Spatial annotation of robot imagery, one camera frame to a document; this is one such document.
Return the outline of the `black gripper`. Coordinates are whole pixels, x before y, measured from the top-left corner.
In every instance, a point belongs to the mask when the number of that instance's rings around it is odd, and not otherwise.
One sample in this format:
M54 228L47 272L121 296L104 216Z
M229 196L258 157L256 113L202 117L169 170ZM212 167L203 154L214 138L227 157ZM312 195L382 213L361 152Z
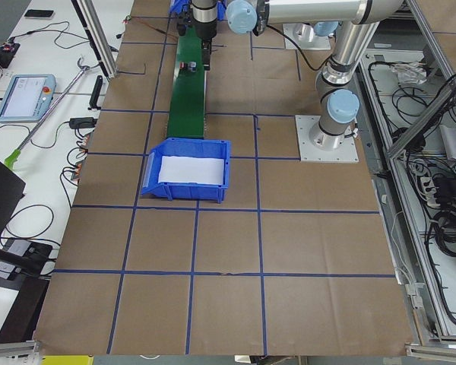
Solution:
M191 0L192 23L201 39L201 61L205 71L211 69L212 39L217 34L217 1Z

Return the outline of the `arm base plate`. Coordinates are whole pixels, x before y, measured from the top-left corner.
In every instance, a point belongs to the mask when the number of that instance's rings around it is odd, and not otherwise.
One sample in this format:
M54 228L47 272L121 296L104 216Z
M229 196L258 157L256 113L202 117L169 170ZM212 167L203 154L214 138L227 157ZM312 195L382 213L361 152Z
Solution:
M303 50L323 51L330 50L328 36L317 36L314 29L308 24L283 24L283 33L292 39Z
M320 116L295 115L299 155L302 162L358 163L356 142L347 126L341 136L325 134L319 125Z

